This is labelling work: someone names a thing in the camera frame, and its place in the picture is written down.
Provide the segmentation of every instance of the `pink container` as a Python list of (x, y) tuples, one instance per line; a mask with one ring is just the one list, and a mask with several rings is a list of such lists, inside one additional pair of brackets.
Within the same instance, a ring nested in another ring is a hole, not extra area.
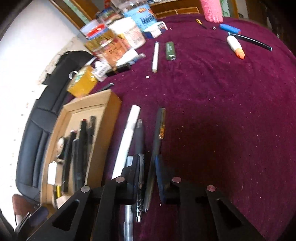
[(205, 19), (211, 23), (222, 23), (222, 9), (219, 0), (200, 0)]

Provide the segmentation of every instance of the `black leather couch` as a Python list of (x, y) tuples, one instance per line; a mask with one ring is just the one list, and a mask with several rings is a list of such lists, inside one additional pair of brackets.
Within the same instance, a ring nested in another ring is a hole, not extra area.
[(30, 113), (17, 161), (16, 186), (34, 204), (40, 202), (42, 166), (47, 143), (62, 106), (71, 98), (67, 92), (69, 73), (78, 71), (91, 58), (92, 55), (86, 51), (63, 54), (52, 74), (48, 74), (43, 82), (47, 87)]

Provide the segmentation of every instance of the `cardboard tray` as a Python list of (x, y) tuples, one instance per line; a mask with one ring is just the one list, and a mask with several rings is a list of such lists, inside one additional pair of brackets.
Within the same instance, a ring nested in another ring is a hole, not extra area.
[[(60, 137), (69, 136), (71, 130), (77, 130), (79, 133), (81, 120), (87, 119), (89, 121), (91, 115), (96, 117), (96, 126), (85, 185), (90, 188), (101, 186), (105, 159), (120, 106), (121, 100), (111, 90), (102, 91), (80, 99), (74, 99), (63, 106), (57, 122), (55, 123), (44, 158), (40, 194), (40, 202), (42, 204), (52, 204), (53, 200), (53, 186), (47, 184), (47, 174), (49, 163), (56, 160), (56, 145), (58, 139)], [(68, 194), (72, 195), (73, 193), (71, 164)]]

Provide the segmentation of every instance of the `small screw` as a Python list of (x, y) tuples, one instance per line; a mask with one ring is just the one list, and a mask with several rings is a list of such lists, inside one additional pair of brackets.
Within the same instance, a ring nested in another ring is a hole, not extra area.
[(209, 186), (207, 186), (207, 190), (210, 192), (214, 192), (216, 190), (216, 188), (213, 185), (209, 185)]
[(122, 183), (122, 182), (125, 181), (125, 179), (124, 179), (124, 177), (117, 177), (117, 178), (115, 179), (115, 181), (118, 182), (118, 183)]
[(90, 190), (90, 187), (89, 186), (83, 186), (80, 190), (85, 193), (85, 192), (88, 192)]
[(174, 183), (180, 183), (180, 182), (181, 182), (181, 178), (180, 178), (180, 177), (173, 177), (173, 178), (172, 178), (172, 181), (173, 181)]

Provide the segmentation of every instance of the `white pen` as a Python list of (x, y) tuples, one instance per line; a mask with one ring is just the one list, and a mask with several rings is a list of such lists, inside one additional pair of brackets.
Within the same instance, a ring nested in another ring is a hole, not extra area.
[(157, 64), (158, 64), (158, 52), (159, 52), (159, 42), (155, 42), (154, 45), (154, 54), (153, 54), (153, 61), (152, 61), (152, 72), (157, 72)]

